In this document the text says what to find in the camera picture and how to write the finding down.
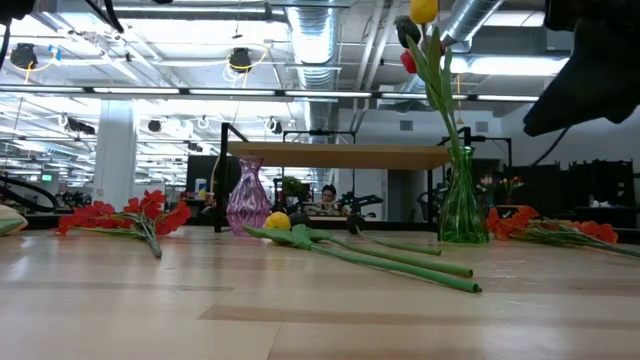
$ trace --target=pink glass vase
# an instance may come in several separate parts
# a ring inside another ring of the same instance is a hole
[[[227,220],[231,231],[237,236],[248,236],[243,225],[261,228],[269,216],[271,204],[258,178],[262,158],[246,156],[240,158],[242,174],[240,181],[229,196]]]

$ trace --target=shelf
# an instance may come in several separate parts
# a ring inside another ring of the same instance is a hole
[[[444,146],[229,142],[234,156],[258,156],[262,166],[430,170],[449,161]]]

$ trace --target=vase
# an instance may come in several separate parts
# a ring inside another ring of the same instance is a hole
[[[451,149],[453,180],[438,219],[438,239],[446,242],[484,244],[489,231],[482,207],[474,195],[471,162],[472,147],[462,147],[456,155]]]
[[[269,216],[271,204],[260,183],[258,171],[262,158],[247,156],[240,158],[240,180],[229,196],[227,220],[236,236],[249,236],[243,226],[261,228]]]

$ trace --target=green glass vase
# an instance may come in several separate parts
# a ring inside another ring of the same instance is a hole
[[[459,154],[449,149],[452,183],[438,218],[438,239],[446,242],[485,244],[489,231],[482,207],[476,201],[471,175],[473,148],[462,147]]]

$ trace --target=ductwork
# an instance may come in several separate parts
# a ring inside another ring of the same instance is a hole
[[[504,0],[456,0],[451,15],[438,26],[441,29],[442,42],[447,46],[460,44],[466,52],[471,50],[471,39],[482,25],[491,17]],[[402,92],[424,92],[425,84],[414,75],[404,84]]]
[[[291,24],[291,43],[296,62],[311,65],[329,65],[334,61],[336,50],[335,29],[337,13],[331,8],[299,8],[286,10]],[[303,89],[331,90],[335,89],[336,73],[331,69],[299,68],[298,81]],[[333,103],[306,102],[305,123],[307,130],[335,130],[337,123]],[[325,143],[327,138],[311,137],[312,143]],[[326,169],[313,169],[312,174],[318,184],[326,182]]]

